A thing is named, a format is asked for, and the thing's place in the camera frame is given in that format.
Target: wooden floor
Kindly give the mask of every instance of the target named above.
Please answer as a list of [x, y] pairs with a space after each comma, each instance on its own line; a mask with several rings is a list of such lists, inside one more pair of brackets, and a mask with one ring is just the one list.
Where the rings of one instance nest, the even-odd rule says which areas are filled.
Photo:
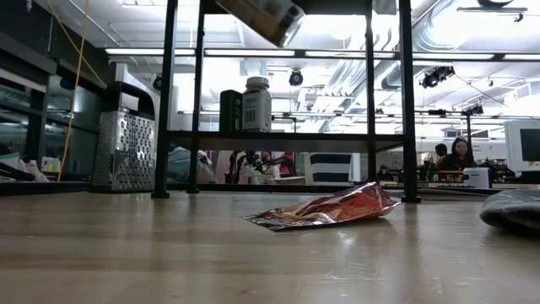
[[540, 241], [486, 226], [479, 202], [281, 233], [240, 218], [299, 199], [0, 198], [0, 302], [539, 303]]

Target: pill bottle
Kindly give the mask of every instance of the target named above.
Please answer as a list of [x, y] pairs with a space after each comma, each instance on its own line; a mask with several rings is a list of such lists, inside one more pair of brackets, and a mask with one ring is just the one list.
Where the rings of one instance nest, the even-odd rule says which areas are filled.
[[242, 96], [242, 132], [272, 130], [272, 96], [264, 77], [250, 77]]

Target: chip bag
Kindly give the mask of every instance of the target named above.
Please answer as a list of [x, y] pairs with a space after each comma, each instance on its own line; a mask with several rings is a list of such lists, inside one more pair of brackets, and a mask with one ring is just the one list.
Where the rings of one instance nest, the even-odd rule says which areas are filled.
[[399, 203], [389, 198], [376, 182], [315, 198], [289, 207], [242, 217], [271, 231], [330, 225], [386, 215]]

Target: person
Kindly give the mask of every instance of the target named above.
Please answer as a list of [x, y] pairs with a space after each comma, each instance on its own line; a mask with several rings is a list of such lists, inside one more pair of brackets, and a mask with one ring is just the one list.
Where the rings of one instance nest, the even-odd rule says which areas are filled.
[[445, 144], [437, 144], [435, 146], [435, 153], [439, 158], [437, 159], [437, 168], [440, 167], [440, 164], [442, 164], [443, 160], [445, 159], [446, 155], [448, 154], [448, 148], [446, 148]]
[[476, 167], [476, 163], [470, 143], [463, 138], [456, 138], [452, 144], [451, 154], [442, 160], [440, 170], [457, 171], [473, 167]]
[[394, 182], [394, 176], [390, 174], [386, 165], [381, 166], [380, 170], [377, 172], [377, 178], [379, 179], [379, 182]]

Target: black container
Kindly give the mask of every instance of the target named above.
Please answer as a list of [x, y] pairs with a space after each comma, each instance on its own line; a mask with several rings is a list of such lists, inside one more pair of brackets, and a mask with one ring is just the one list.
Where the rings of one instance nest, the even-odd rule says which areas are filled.
[[219, 96], [219, 131], [242, 131], [242, 94], [234, 90], [221, 92]]

